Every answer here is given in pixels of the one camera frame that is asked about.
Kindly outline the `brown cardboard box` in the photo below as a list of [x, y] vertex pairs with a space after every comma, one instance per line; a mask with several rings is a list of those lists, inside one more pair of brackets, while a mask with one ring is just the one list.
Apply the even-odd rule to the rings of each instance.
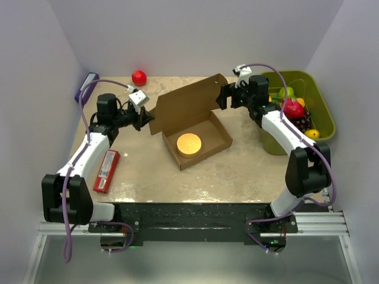
[[[216, 74], [158, 96], [151, 110], [155, 119], [149, 123], [151, 135], [162, 134], [162, 139], [179, 170], [189, 168], [232, 145], [232, 137], [213, 112], [219, 109], [216, 98], [227, 79]], [[176, 146], [185, 133], [199, 136], [202, 146], [194, 157], [182, 156]]]

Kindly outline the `round yellow biscuit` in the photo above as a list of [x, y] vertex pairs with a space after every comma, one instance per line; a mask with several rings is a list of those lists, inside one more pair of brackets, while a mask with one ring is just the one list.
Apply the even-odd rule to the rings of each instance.
[[202, 141], [196, 134], [185, 133], [177, 139], [176, 148], [181, 156], [194, 157], [200, 152]]

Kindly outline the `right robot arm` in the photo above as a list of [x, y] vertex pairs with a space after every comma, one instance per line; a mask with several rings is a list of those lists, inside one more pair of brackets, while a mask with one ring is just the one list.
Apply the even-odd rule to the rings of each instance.
[[269, 101], [269, 80], [266, 76], [252, 75], [247, 82], [224, 85], [216, 99], [221, 109], [245, 107], [250, 118], [279, 142], [289, 156], [285, 173], [285, 189], [269, 205], [271, 212], [264, 217], [265, 228], [278, 232], [289, 216], [311, 195], [332, 183], [330, 149], [317, 144], [299, 131], [284, 115], [284, 107]]

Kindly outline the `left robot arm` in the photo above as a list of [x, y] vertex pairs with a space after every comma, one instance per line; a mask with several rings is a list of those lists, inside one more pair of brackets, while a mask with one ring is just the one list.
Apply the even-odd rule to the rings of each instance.
[[41, 181], [46, 221], [76, 225], [102, 221], [109, 232], [122, 227], [123, 218], [115, 213], [113, 204], [92, 200], [86, 180], [112, 146], [120, 128], [131, 125], [140, 130], [154, 119], [144, 107], [148, 100], [143, 91], [135, 91], [129, 95], [127, 107], [121, 108], [114, 94], [98, 96], [97, 112], [91, 117], [80, 147], [57, 173], [47, 174]]

